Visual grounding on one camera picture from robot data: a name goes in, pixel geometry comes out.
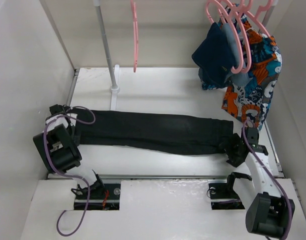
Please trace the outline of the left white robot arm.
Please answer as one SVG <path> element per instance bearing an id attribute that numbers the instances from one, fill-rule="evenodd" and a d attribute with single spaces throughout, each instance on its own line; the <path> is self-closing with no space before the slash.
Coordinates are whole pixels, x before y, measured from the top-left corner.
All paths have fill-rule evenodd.
<path id="1" fill-rule="evenodd" d="M 47 127 L 33 137 L 36 149 L 49 173 L 57 171 L 67 174 L 81 165 L 82 155 L 78 150 L 77 123 L 92 125 L 95 114 L 86 107 L 55 104 L 49 108 Z"/>

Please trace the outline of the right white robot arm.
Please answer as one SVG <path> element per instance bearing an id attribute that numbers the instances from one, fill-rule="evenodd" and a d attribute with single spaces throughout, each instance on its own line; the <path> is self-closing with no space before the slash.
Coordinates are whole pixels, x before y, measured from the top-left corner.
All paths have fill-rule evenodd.
<path id="1" fill-rule="evenodd" d="M 258 129 L 244 125 L 241 134 L 235 133 L 221 147 L 228 156 L 227 163 L 236 168 L 228 175 L 224 191 L 230 197 L 238 196 L 244 206 L 247 231 L 285 240 L 295 203 L 274 177 L 267 148 L 259 144 Z"/>

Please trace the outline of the black trousers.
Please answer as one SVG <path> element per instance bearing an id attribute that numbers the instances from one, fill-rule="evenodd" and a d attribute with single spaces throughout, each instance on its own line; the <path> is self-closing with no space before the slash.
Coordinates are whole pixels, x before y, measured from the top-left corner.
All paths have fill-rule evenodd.
<path id="1" fill-rule="evenodd" d="M 198 156 L 221 154 L 220 144 L 234 134 L 229 120 L 177 114 L 73 109 L 81 145 L 127 146 Z"/>

